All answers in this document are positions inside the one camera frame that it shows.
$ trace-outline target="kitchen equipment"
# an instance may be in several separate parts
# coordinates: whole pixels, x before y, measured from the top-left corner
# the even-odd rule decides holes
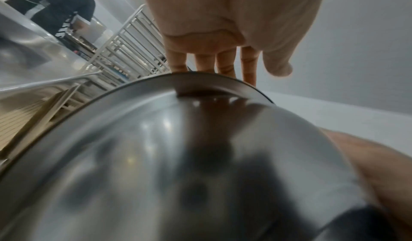
[[[207,73],[129,83],[7,164],[0,240],[396,240],[313,125]]]

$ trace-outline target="hand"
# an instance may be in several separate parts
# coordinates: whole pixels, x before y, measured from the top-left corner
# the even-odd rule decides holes
[[[163,35],[173,72],[185,72],[187,53],[198,71],[235,76],[236,48],[245,82],[256,85],[258,56],[275,76],[292,72],[289,58],[322,0],[147,0]]]
[[[373,188],[404,239],[412,240],[412,159],[348,134],[323,130]]]

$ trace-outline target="black shirt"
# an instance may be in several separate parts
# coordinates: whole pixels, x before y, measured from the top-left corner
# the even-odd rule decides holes
[[[36,13],[31,20],[56,37],[63,37],[77,15],[89,23],[93,17],[94,0],[47,0],[49,5]]]

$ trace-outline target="stainless steel bowl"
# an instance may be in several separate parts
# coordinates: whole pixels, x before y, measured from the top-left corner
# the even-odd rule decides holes
[[[313,125],[227,77],[116,89],[0,179],[0,240],[395,240]]]

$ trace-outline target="person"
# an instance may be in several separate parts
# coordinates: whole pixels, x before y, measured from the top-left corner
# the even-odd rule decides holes
[[[289,59],[312,25],[322,0],[146,0],[163,39],[172,72],[186,72],[187,54],[198,71],[256,85],[258,57],[274,76],[292,72]],[[412,240],[412,159],[348,134],[323,130],[373,188],[404,240]]]
[[[22,14],[43,5],[31,20],[58,38],[64,37],[70,26],[74,30],[87,27],[96,6],[94,0],[7,0],[6,3]]]

